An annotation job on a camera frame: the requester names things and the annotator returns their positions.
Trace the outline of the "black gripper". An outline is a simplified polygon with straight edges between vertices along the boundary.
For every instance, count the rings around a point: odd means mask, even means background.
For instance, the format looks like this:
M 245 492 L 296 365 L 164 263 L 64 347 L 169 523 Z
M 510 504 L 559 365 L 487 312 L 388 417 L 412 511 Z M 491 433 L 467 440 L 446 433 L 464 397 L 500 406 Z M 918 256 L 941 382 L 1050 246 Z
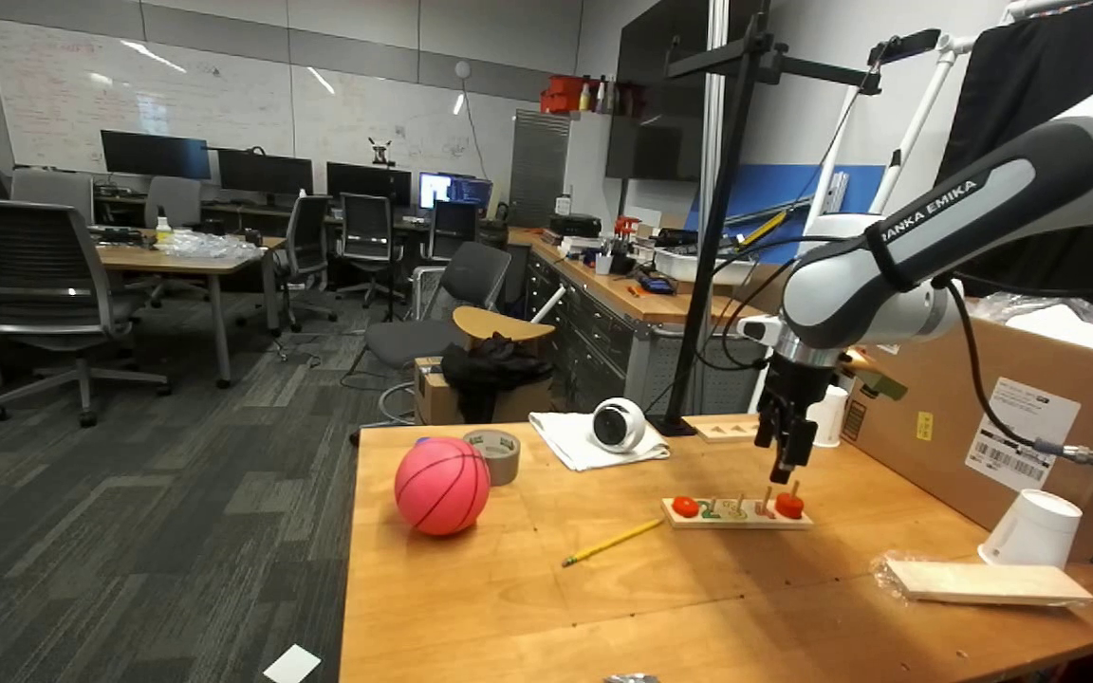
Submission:
M 832 366 L 808 366 L 787 357 L 774 357 L 768 365 L 754 443 L 758 446 L 774 443 L 770 485 L 787 485 L 787 466 L 792 466 L 792 479 L 808 469 L 816 452 L 812 446 L 816 421 L 808 417 L 808 408 L 825 397 L 832 380 L 833 380 Z

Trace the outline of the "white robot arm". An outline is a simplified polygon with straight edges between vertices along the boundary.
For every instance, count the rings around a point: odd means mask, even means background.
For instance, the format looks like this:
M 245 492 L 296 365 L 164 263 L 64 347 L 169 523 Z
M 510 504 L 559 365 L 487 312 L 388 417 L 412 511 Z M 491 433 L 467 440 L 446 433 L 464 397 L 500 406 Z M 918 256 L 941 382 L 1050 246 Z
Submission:
M 780 287 L 754 443 L 770 481 L 808 462 L 833 359 L 859 342 L 906 342 L 945 326 L 941 280 L 1006 241 L 1093 228 L 1093 96 L 978 154 L 860 234 L 808 251 Z

